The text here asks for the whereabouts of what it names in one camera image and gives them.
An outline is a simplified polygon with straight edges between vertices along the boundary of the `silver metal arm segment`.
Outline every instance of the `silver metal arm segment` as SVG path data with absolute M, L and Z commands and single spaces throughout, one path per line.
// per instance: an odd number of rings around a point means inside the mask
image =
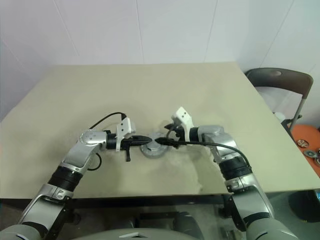
M 228 133 L 225 133 L 222 126 L 200 126 L 198 128 L 198 137 L 200 142 L 223 144 L 238 149 L 236 142 Z M 224 184 L 228 192 L 235 193 L 232 198 L 241 218 L 245 220 L 256 213 L 268 213 L 270 217 L 274 218 L 274 211 L 270 201 L 252 173 L 251 168 L 249 168 L 250 166 L 238 164 L 238 161 L 245 163 L 240 154 L 224 147 L 210 146 L 210 148 L 215 162 L 220 168 L 225 168 L 221 170 L 231 172 L 224 176 L 227 177 Z
M 57 220 L 63 219 L 64 215 L 68 214 L 67 204 L 74 195 L 74 189 L 89 168 L 92 156 L 106 149 L 107 140 L 107 133 L 104 131 L 90 129 L 80 135 L 49 182 L 41 187 L 23 211 L 18 225 L 11 228 L 15 230 L 17 236 L 19 235 L 19 240 L 37 240 L 45 238 L 48 233 L 52 236 L 57 234 L 51 231 L 58 231 L 60 226 L 57 230 L 53 230 L 53 225 L 57 225 Z M 30 228 L 33 228 L 33 238 L 28 237 Z M 8 235 L 6 231 L 0 234 L 1 237 Z

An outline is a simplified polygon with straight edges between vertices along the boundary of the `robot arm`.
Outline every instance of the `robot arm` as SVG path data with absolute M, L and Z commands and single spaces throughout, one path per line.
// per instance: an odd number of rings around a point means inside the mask
M 173 124 L 165 128 L 176 132 L 179 141 L 168 137 L 158 138 L 156 141 L 176 148 L 179 145 L 201 145 L 201 143 L 210 147 L 214 162 L 219 165 L 225 179 L 224 184 L 228 192 L 232 193 L 229 199 L 229 204 L 233 208 L 232 219 L 240 230 L 246 231 L 248 240 L 298 239 L 281 222 L 274 219 L 273 208 L 247 158 L 238 150 L 236 142 L 222 126 L 194 127 L 191 116 L 183 107 L 180 107 L 171 118 Z
M 74 190 L 90 167 L 92 157 L 104 150 L 125 150 L 128 162 L 130 146 L 139 146 L 152 141 L 145 136 L 131 136 L 136 129 L 128 117 L 125 117 L 116 129 L 116 134 L 92 129 L 83 132 L 48 183 L 41 187 L 26 207 L 18 224 L 1 231 L 0 239 L 55 239 L 69 214 L 68 206 Z

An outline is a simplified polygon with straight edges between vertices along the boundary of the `black wire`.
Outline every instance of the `black wire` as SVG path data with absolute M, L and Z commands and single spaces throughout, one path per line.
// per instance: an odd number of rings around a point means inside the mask
M 116 115 L 116 114 L 121 114 L 121 119 L 123 120 L 124 118 L 126 118 L 126 114 L 123 113 L 123 112 L 113 112 L 113 113 L 110 113 L 109 115 L 105 116 L 104 118 L 102 118 L 100 121 L 96 122 L 95 124 L 93 124 L 89 129 L 93 129 L 95 126 L 97 126 L 98 124 L 100 124 L 102 121 L 106 120 L 107 118 L 113 116 L 113 115 Z
M 205 141 L 201 141 L 201 142 L 200 141 L 174 141 L 174 142 L 177 144 L 181 144 L 181 145 L 193 144 L 193 145 L 215 146 L 215 147 L 230 149 L 230 150 L 233 150 L 233 151 L 237 152 L 238 154 L 240 154 L 241 157 L 243 157 L 247 166 L 251 167 L 246 155 L 244 155 L 243 152 L 240 151 L 239 149 L 232 147 L 232 146 L 228 146 L 228 145 L 224 145 L 224 144 L 220 144 L 220 143 L 214 143 L 214 142 L 205 142 Z
M 95 155 L 97 155 L 97 156 L 98 156 L 98 158 L 99 158 L 99 165 L 98 165 L 97 167 L 95 167 L 95 168 L 88 168 L 88 171 L 95 171 L 95 170 L 98 170 L 98 169 L 101 167 L 101 164 L 102 164 L 102 158 L 101 158 L 101 156 L 100 156 L 100 154 L 99 154 L 99 153 L 96 153 Z

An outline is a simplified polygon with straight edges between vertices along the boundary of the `black rubber joint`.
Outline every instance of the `black rubber joint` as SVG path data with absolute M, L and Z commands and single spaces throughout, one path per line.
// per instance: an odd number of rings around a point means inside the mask
M 82 174 L 69 168 L 58 166 L 48 184 L 73 192 L 82 178 Z
M 243 221 L 246 224 L 246 227 L 249 227 L 249 225 L 251 223 L 253 223 L 254 221 L 257 221 L 259 219 L 269 219 L 269 218 L 271 218 L 270 213 L 268 213 L 268 212 L 257 212 L 257 213 L 251 214 L 249 216 L 246 216 L 243 219 Z
M 234 179 L 247 174 L 251 174 L 251 167 L 241 156 L 236 156 L 230 160 L 223 161 L 219 164 L 221 173 L 225 180 Z
M 199 142 L 198 127 L 192 127 L 189 133 L 190 141 Z
M 115 133 L 111 133 L 109 130 L 106 132 L 106 149 L 116 149 L 117 146 L 117 135 Z

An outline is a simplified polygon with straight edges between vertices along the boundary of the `chair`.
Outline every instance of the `chair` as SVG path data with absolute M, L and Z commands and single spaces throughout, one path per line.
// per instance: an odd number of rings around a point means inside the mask
M 291 123 L 289 127 L 289 131 L 291 131 L 307 99 L 314 82 L 313 78 L 303 72 L 274 67 L 254 68 L 247 71 L 245 75 L 254 87 L 279 88 L 302 95 L 293 119 L 287 121 L 287 123 Z

